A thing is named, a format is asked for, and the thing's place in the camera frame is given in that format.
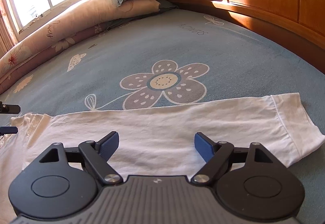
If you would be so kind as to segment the white long sleeve shirt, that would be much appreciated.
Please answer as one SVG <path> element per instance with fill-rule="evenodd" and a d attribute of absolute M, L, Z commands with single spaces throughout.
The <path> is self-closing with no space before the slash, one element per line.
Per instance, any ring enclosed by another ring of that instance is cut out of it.
<path fill-rule="evenodd" d="M 25 114 L 13 117 L 11 125 L 19 131 L 1 139 L 1 223 L 15 218 L 8 199 L 10 183 L 55 142 L 75 147 L 118 132 L 119 147 L 109 163 L 122 177 L 193 176 L 204 164 L 194 148 L 194 135 L 198 132 L 236 147 L 259 142 L 285 166 L 298 162 L 324 143 L 324 135 L 303 108 L 298 93 L 54 117 Z"/>

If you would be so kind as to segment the pink curtain left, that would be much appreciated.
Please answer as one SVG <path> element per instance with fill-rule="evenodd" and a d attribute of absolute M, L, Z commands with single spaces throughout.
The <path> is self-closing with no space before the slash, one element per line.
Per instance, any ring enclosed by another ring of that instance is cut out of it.
<path fill-rule="evenodd" d="M 1 49 L 4 53 L 7 53 L 12 47 L 14 47 L 18 40 L 14 34 L 14 31 L 9 23 L 7 12 L 5 11 L 3 1 L 0 0 L 0 31 L 1 31 Z"/>

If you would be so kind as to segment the pink floral folded quilt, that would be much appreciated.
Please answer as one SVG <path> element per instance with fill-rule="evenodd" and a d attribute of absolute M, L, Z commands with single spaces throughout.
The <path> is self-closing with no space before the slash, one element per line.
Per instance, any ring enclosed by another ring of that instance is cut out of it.
<path fill-rule="evenodd" d="M 81 0 L 16 44 L 1 58 L 1 93 L 20 79 L 16 72 L 43 50 L 82 30 L 115 19 L 159 12 L 158 0 Z"/>

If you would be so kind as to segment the blue floral bed sheet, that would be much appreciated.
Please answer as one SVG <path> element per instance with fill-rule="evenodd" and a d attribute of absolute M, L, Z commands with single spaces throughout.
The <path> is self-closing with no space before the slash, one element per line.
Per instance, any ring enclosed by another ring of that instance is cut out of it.
<path fill-rule="evenodd" d="M 324 74 L 294 53 L 214 16 L 173 9 L 89 38 L 68 37 L 1 101 L 25 114 L 136 110 L 298 93 L 324 135 Z M 302 223 L 324 222 L 324 143 L 287 166 L 305 188 Z"/>

